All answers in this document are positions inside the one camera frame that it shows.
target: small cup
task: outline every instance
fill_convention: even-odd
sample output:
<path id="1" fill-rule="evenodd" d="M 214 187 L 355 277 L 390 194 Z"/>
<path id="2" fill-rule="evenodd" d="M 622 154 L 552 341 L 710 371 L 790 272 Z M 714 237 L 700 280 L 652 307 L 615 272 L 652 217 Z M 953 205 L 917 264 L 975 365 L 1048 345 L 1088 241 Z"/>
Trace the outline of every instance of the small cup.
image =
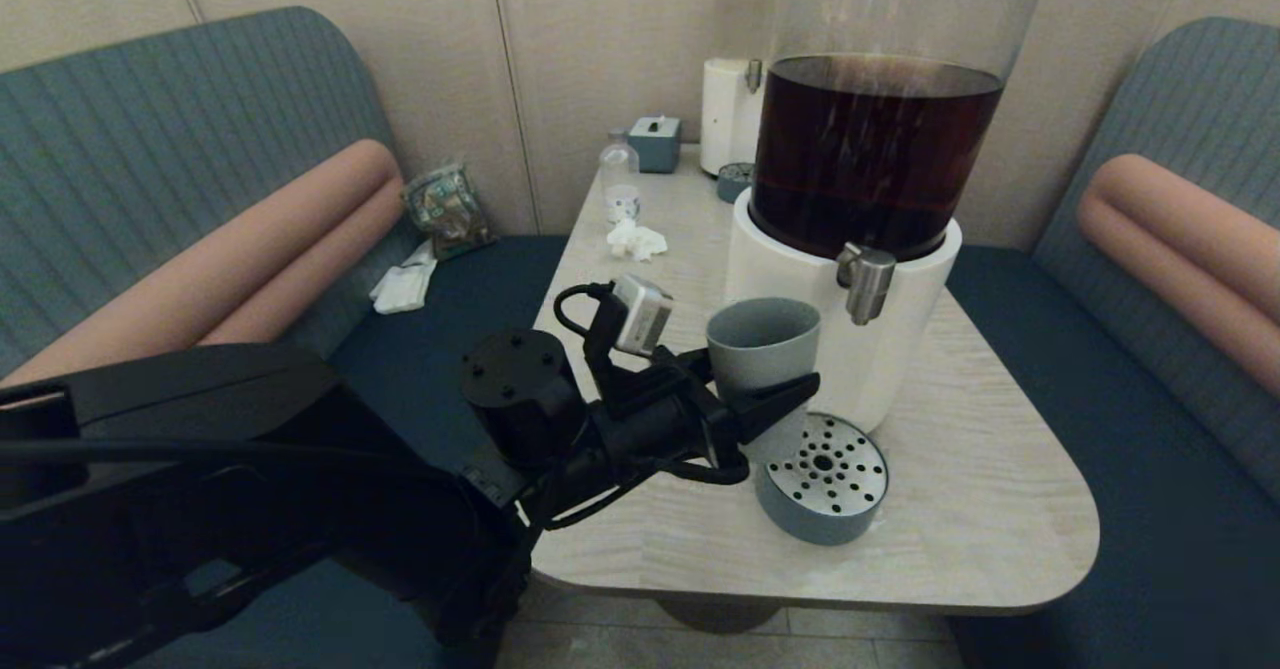
<path id="1" fill-rule="evenodd" d="M 818 362 L 822 315 L 804 301 L 765 297 L 719 310 L 707 324 L 707 349 L 722 400 L 812 374 Z M 800 446 L 806 405 L 741 445 L 755 464 L 782 459 Z"/>

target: blue upholstered bench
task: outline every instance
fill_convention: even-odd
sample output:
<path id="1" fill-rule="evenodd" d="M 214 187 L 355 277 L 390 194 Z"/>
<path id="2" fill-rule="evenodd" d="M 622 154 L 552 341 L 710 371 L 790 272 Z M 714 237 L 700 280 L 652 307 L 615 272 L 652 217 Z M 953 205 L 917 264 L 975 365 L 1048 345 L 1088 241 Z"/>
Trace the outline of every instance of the blue upholstered bench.
<path id="1" fill-rule="evenodd" d="M 361 59 L 328 19 L 278 9 L 0 75 L 0 376 L 147 272 L 357 139 L 394 148 Z M 531 326 L 564 240 L 507 237 L 440 265 L 420 312 L 369 290 L 419 232 L 403 221 L 283 342 L 325 356 L 426 460 L 480 441 L 458 358 Z M 330 562 L 142 666 L 489 666 L 443 650 L 406 605 Z"/>
<path id="2" fill-rule="evenodd" d="M 1107 159 L 1142 153 L 1280 226 L 1280 31 L 1203 19 L 1125 81 L 1033 256 L 961 251 L 948 287 L 1075 460 L 1091 574 L 1019 618 L 956 618 L 979 668 L 1280 666 L 1280 403 L 1083 240 Z"/>

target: clear plastic container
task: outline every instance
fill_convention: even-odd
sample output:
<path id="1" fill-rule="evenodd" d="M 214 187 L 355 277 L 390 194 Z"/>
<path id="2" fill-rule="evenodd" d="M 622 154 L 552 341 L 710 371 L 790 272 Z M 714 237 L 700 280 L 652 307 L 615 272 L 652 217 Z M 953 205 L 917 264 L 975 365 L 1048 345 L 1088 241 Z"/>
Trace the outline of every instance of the clear plastic container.
<path id="1" fill-rule="evenodd" d="M 609 130 L 609 145 L 600 151 L 600 189 L 611 224 L 640 215 L 640 153 L 627 145 L 627 130 Z"/>
<path id="2" fill-rule="evenodd" d="M 777 0 L 751 217 L 810 255 L 941 244 L 1037 0 Z"/>
<path id="3" fill-rule="evenodd" d="M 718 59 L 765 59 L 773 37 L 773 0 L 716 0 Z"/>

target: drip tray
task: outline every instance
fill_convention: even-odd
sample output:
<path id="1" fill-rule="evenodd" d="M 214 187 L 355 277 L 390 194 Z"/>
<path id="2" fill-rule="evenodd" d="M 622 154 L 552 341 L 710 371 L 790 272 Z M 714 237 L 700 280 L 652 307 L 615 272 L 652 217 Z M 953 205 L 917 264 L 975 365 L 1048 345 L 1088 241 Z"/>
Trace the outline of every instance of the drip tray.
<path id="1" fill-rule="evenodd" d="M 774 524 L 828 546 L 861 536 L 888 490 L 878 446 L 846 420 L 817 411 L 805 418 L 800 449 L 754 473 L 755 494 Z"/>

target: robotic arm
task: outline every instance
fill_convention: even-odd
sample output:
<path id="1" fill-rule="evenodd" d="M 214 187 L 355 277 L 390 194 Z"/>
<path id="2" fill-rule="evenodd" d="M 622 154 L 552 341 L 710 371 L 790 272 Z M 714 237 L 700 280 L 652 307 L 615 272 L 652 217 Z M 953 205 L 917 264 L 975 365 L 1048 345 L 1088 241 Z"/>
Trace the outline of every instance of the robotic arm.
<path id="1" fill-rule="evenodd" d="M 557 301 L 600 400 L 585 403 L 548 333 L 499 333 L 463 356 L 463 397 L 493 441 L 458 473 L 284 345 L 201 347 L 0 391 L 0 664 L 123 666 L 325 558 L 461 643 L 515 613 L 541 532 L 657 472 L 744 481 L 739 444 L 813 397 L 817 374 L 723 404 L 707 350 L 657 345 L 662 317 L 620 289 Z M 559 310 L 571 295 L 599 303 L 586 330 Z M 614 347 L 649 367 L 616 367 Z"/>

